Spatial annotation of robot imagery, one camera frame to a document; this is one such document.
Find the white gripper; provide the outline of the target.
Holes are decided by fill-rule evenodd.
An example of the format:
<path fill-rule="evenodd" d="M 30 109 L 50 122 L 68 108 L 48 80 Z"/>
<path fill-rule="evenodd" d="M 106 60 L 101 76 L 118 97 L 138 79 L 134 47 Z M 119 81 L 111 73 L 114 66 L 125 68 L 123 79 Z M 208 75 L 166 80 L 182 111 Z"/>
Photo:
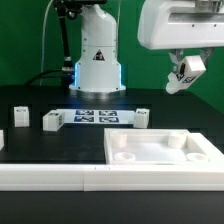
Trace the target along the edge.
<path fill-rule="evenodd" d="M 204 64 L 213 48 L 224 46 L 224 0 L 145 0 L 139 20 L 138 40 L 148 49 L 169 51 L 169 80 L 181 80 L 183 49 L 202 48 Z"/>

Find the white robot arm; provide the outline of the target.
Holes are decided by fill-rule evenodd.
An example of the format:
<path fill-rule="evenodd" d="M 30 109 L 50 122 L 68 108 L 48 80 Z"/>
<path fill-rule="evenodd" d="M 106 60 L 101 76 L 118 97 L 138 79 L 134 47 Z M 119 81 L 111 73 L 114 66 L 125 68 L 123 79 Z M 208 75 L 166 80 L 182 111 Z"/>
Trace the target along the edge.
<path fill-rule="evenodd" d="M 70 91 L 88 98 L 125 91 L 117 22 L 97 3 L 84 4 L 81 16 L 82 53 Z M 166 91 L 185 90 L 206 71 L 214 49 L 224 46 L 224 0 L 145 0 L 137 37 L 147 49 L 169 51 L 174 67 Z"/>

